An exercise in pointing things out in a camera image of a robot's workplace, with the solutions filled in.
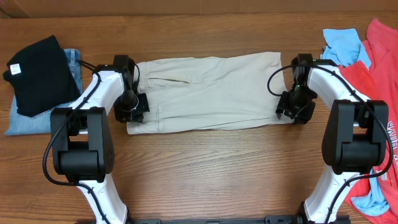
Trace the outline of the beige cotton shorts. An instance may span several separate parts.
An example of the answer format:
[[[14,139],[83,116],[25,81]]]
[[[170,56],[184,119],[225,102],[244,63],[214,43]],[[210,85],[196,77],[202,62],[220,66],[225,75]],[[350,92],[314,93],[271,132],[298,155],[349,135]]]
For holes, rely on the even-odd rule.
[[[278,52],[230,58],[166,58],[141,62],[138,90],[150,111],[133,134],[176,133],[194,129],[234,130],[289,124],[275,111],[285,91]]]

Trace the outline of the folded blue jeans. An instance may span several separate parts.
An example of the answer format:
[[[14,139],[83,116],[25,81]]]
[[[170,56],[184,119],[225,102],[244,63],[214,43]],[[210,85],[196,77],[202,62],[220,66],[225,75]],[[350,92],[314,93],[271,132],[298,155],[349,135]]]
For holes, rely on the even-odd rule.
[[[76,62],[81,59],[80,51],[77,49],[64,49],[64,52],[78,91],[82,94],[81,68]],[[50,114],[53,108],[33,117],[23,116],[17,112],[17,109],[16,97],[14,96],[9,114],[9,128],[5,132],[6,136],[50,133]]]

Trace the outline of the red t-shirt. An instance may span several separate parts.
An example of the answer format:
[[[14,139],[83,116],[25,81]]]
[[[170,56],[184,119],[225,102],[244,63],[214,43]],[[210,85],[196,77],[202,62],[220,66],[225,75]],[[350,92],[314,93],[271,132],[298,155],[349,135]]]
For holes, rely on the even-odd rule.
[[[384,175],[372,178],[378,184],[371,191],[368,179],[359,180],[345,202],[372,223],[397,223],[397,31],[373,19],[363,45],[371,60],[343,68],[340,73],[360,93],[372,100],[383,100],[389,107],[387,132],[392,142],[393,161]]]

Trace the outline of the black folded garment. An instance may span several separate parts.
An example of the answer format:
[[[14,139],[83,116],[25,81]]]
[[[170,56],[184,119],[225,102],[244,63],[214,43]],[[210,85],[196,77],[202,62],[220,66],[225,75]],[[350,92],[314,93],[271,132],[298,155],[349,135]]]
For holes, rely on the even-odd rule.
[[[23,116],[36,116],[80,96],[65,52],[53,35],[18,51],[8,61],[3,79],[13,86],[17,112]]]

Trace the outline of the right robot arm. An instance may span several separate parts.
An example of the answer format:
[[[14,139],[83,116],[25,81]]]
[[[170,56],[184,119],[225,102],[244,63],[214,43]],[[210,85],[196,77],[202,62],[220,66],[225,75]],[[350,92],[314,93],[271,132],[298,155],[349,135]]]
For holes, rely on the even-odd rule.
[[[389,109],[381,100],[371,100],[355,90],[332,60],[315,60],[311,54],[297,55],[289,65],[294,84],[278,95],[277,117],[287,116],[294,124],[306,124],[321,98],[330,110],[322,140],[326,164],[315,190],[300,204],[295,215],[268,215],[265,223],[350,223],[337,211],[352,187],[361,179],[385,174],[372,169],[383,163],[392,149],[387,132]]]

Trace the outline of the light blue t-shirt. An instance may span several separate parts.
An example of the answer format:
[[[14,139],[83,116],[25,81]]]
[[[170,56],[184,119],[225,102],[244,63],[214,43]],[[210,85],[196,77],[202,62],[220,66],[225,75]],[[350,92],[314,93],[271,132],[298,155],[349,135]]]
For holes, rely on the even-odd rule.
[[[354,72],[353,78],[358,78],[360,73],[369,70],[371,60],[355,29],[324,29],[323,36],[327,46],[323,48],[321,59],[330,59],[337,65],[350,69],[353,65],[357,65],[359,71]],[[370,184],[369,193],[362,197],[353,197],[351,201],[362,214],[376,217],[386,213],[389,205],[377,179],[372,178],[368,182]]]

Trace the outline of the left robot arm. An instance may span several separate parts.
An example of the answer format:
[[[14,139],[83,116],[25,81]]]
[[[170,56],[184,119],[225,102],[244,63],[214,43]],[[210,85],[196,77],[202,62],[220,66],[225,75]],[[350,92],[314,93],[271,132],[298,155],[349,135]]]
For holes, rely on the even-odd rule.
[[[91,70],[93,79],[70,106],[52,111],[44,176],[55,185],[80,189],[97,223],[132,223],[111,175],[114,145],[108,114],[114,110],[120,123],[143,121],[150,109],[146,94],[137,89],[139,67],[128,55],[115,55],[111,65],[78,64]]]

